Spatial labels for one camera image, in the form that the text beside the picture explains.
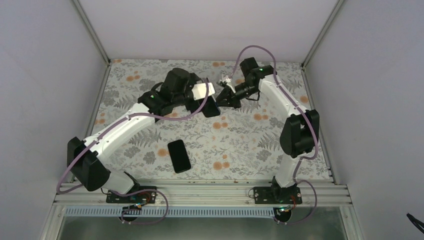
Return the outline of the black phone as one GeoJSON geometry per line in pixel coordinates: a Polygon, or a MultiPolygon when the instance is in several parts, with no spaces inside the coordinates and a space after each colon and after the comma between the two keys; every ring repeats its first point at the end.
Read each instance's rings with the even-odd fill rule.
{"type": "Polygon", "coordinates": [[[168,143],[167,148],[176,174],[186,172],[192,168],[186,146],[182,139],[168,143]]]}

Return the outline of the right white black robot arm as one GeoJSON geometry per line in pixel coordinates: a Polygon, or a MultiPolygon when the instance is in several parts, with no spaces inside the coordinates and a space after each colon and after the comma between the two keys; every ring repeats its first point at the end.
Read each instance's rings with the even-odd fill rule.
{"type": "Polygon", "coordinates": [[[309,110],[294,99],[281,83],[275,66],[259,66],[255,58],[244,59],[240,63],[244,82],[234,86],[229,76],[223,76],[218,84],[223,90],[216,98],[219,107],[241,107],[241,100],[253,94],[266,96],[285,118],[279,138],[283,152],[291,159],[282,161],[278,172],[272,178],[270,195],[274,202],[284,203],[294,194],[298,185],[297,172],[307,154],[317,150],[320,115],[309,110]]]}

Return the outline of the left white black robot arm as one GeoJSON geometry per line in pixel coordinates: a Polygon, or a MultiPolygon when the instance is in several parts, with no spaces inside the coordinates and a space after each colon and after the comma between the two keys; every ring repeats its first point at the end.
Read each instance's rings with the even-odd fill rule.
{"type": "Polygon", "coordinates": [[[83,140],[72,138],[67,145],[66,172],[71,172],[89,192],[107,189],[119,193],[128,203],[134,202],[139,197],[138,181],[125,171],[108,169],[106,161],[124,143],[158,120],[175,121],[176,118],[168,117],[175,107],[194,104],[191,114],[181,120],[193,117],[214,93],[208,79],[173,68],[163,82],[141,95],[120,118],[83,140]]]}

